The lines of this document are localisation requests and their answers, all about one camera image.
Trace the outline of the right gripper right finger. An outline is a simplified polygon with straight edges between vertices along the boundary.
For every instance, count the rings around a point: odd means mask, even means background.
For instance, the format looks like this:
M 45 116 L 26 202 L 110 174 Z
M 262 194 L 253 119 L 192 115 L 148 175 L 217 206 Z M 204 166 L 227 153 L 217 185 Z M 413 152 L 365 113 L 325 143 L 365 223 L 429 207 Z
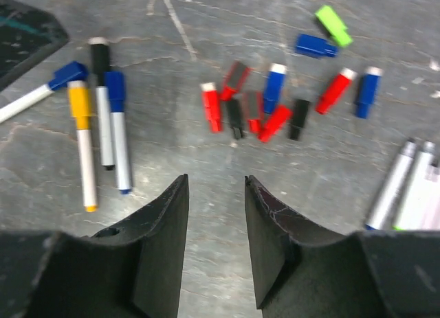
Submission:
M 342 235 L 299 214 L 253 176 L 245 215 L 264 317 L 438 317 L 439 233 Z

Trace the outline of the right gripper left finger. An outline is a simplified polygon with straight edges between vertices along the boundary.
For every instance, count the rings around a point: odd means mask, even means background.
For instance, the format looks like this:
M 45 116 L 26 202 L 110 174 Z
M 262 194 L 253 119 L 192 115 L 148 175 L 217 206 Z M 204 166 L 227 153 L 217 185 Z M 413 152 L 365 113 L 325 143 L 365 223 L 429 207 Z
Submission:
M 2 317 L 176 317 L 188 175 L 93 236 L 1 232 Z

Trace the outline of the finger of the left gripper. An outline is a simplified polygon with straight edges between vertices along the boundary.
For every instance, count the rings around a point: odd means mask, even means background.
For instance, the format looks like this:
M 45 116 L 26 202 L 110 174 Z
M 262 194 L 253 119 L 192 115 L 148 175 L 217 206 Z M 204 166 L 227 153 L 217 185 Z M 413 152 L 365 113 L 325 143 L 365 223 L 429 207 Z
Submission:
M 51 13 L 1 0 L 1 90 L 65 46 L 69 35 Z

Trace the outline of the black marker cap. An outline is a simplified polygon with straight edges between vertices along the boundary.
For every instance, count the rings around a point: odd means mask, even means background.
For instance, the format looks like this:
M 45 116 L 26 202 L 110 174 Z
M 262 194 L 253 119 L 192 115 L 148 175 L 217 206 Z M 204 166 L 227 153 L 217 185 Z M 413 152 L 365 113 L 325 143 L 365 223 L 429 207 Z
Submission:
M 240 140 L 244 138 L 243 132 L 243 114 L 241 110 L 240 102 L 231 98 L 230 100 L 225 102 L 226 111 L 228 114 L 228 121 L 230 128 L 232 129 L 233 137 L 236 140 Z
M 293 115 L 289 124 L 289 139 L 300 140 L 301 133 L 305 127 L 309 106 L 311 102 L 297 99 L 294 104 Z

